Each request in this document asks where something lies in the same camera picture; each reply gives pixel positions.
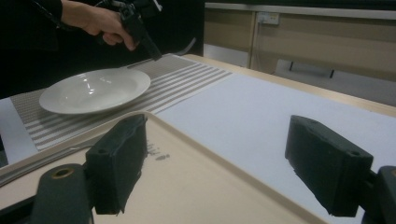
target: white plate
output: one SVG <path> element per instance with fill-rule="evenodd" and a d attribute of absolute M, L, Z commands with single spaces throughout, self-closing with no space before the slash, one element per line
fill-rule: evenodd
<path fill-rule="evenodd" d="M 58 114 L 97 113 L 132 101 L 149 85 L 149 76 L 137 70 L 96 70 L 55 83 L 41 94 L 39 103 Z"/>

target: striped placemat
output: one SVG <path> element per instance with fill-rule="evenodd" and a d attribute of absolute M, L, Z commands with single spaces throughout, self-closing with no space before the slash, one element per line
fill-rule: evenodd
<path fill-rule="evenodd" d="M 68 138 L 131 111 L 156 114 L 231 76 L 231 72 L 176 55 L 166 55 L 157 62 L 131 65 L 151 78 L 148 90 L 131 103 L 98 114 L 60 115 L 42 109 L 38 99 L 44 90 L 27 92 L 10 99 L 38 150 L 54 146 Z"/>

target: hand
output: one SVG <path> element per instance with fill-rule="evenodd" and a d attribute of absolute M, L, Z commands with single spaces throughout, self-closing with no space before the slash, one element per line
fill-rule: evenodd
<path fill-rule="evenodd" d="M 90 35 L 104 33 L 103 39 L 108 45 L 124 42 L 127 49 L 135 49 L 134 40 L 122 27 L 118 12 L 68 0 L 62 0 L 62 4 L 65 24 L 81 28 Z"/>

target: black tool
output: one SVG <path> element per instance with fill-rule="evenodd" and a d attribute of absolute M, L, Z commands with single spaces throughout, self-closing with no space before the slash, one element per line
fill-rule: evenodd
<path fill-rule="evenodd" d="M 362 223 L 396 223 L 396 166 L 371 171 L 373 156 L 316 120 L 291 116 L 286 159 L 335 217 Z"/>
<path fill-rule="evenodd" d="M 143 22 L 143 19 L 153 17 L 162 11 L 162 6 L 156 0 L 104 0 L 96 6 L 117 7 L 120 10 L 122 25 L 134 38 L 134 42 L 142 44 L 154 61 L 161 59 L 163 55 L 152 41 Z M 104 42 L 101 35 L 97 41 L 101 44 Z"/>
<path fill-rule="evenodd" d="M 146 117 L 119 121 L 86 153 L 86 162 L 55 167 L 41 178 L 36 196 L 0 211 L 2 224 L 93 223 L 124 212 L 148 155 Z"/>

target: screw hole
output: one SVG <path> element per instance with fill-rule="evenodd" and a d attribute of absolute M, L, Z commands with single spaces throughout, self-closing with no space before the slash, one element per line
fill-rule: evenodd
<path fill-rule="evenodd" d="M 55 173 L 53 173 L 52 174 L 52 178 L 53 179 L 61 179 L 61 178 L 65 178 L 67 176 L 70 176 L 73 173 L 74 173 L 74 169 L 72 169 L 72 168 L 63 168 L 63 169 L 60 169 L 60 170 L 56 171 Z"/>

